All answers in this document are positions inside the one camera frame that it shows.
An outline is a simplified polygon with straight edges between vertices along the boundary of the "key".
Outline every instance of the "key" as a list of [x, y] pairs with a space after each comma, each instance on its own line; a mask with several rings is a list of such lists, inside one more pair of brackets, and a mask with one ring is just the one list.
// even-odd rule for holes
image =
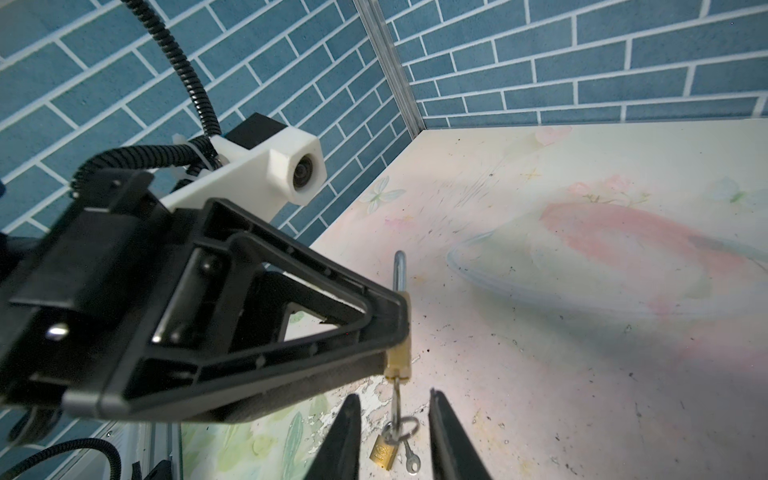
[[405, 440], [403, 443], [406, 446], [406, 470], [408, 470], [409, 474], [416, 475], [422, 467], [422, 460], [417, 454], [413, 453], [411, 446], [408, 445], [408, 440]]
[[379, 434], [376, 437], [376, 443], [373, 444], [373, 450], [369, 457], [373, 460], [373, 463], [385, 470], [391, 470], [392, 464], [395, 462], [397, 456], [397, 445], [390, 445], [384, 439], [384, 436]]

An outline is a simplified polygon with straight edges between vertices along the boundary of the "cable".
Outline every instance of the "cable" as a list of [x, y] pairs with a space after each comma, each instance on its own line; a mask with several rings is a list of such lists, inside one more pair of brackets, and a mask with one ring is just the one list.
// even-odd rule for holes
[[[189, 140], [189, 143], [197, 147], [198, 150], [211, 161], [214, 169], [221, 166], [216, 159], [217, 153], [210, 140], [206, 137], [196, 137]], [[78, 196], [83, 185], [102, 168], [130, 168], [132, 170], [146, 170], [148, 168], [160, 167], [183, 167], [186, 165], [202, 166], [200, 157], [189, 145], [134, 145], [131, 147], [121, 147], [107, 150], [89, 158], [78, 168], [78, 171], [72, 176], [70, 184], [74, 195]]]
[[76, 439], [69, 440], [68, 442], [62, 442], [52, 447], [48, 447], [45, 450], [35, 453], [31, 457], [27, 457], [21, 460], [16, 465], [13, 465], [8, 471], [0, 475], [0, 480], [12, 480], [18, 477], [22, 473], [26, 472], [30, 468], [34, 467], [38, 463], [44, 462], [49, 458], [60, 455], [61, 453], [70, 452], [71, 450], [80, 449], [94, 449], [105, 454], [109, 461], [109, 480], [120, 480], [120, 453], [110, 442], [102, 439]]
[[197, 116], [203, 125], [203, 132], [208, 136], [221, 135], [221, 126], [216, 116], [213, 105], [205, 91], [205, 87], [197, 77], [194, 68], [187, 60], [187, 56], [181, 51], [174, 36], [170, 34], [165, 24], [154, 10], [144, 0], [123, 0], [123, 3], [138, 17], [152, 38], [160, 45], [161, 50], [174, 67], [181, 78], [187, 93], [192, 99], [192, 104], [197, 110]]

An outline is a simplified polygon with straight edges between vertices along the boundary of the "pink flower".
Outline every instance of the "pink flower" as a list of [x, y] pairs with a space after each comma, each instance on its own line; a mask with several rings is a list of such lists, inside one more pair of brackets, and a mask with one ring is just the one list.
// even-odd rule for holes
[[554, 142], [566, 138], [568, 134], [571, 133], [571, 130], [573, 130], [572, 127], [564, 126], [564, 127], [541, 127], [536, 129], [536, 140], [538, 143], [544, 145], [545, 147], [547, 145], [552, 145]]
[[605, 181], [605, 186], [610, 188], [616, 193], [622, 194], [629, 190], [629, 186], [632, 185], [631, 180], [628, 178], [622, 178], [621, 175], [614, 175], [613, 177]]
[[578, 195], [579, 197], [583, 197], [584, 195], [589, 195], [589, 192], [591, 191], [591, 188], [589, 185], [585, 184], [584, 182], [577, 182], [570, 187], [568, 187], [568, 192]]

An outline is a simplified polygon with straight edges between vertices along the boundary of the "metal ring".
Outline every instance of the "metal ring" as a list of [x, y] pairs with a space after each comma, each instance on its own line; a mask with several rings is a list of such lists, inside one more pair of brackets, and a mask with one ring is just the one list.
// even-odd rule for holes
[[413, 428], [410, 432], [402, 433], [397, 439], [392, 438], [392, 422], [387, 422], [387, 424], [384, 425], [384, 429], [382, 430], [382, 437], [384, 437], [384, 441], [387, 443], [387, 445], [399, 445], [400, 442], [404, 442], [405, 440], [410, 439], [416, 434], [416, 432], [419, 431], [419, 419], [411, 416], [402, 417], [400, 419], [400, 425], [406, 422], [413, 422]]

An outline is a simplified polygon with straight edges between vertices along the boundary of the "brass padlock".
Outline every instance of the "brass padlock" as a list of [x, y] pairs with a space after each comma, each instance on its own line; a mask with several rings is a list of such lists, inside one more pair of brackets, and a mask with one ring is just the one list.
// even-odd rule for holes
[[397, 445], [390, 445], [384, 437], [379, 434], [376, 437], [376, 443], [373, 444], [373, 451], [371, 452], [371, 460], [379, 467], [385, 470], [391, 470], [392, 464], [395, 463], [395, 456], [397, 455]]

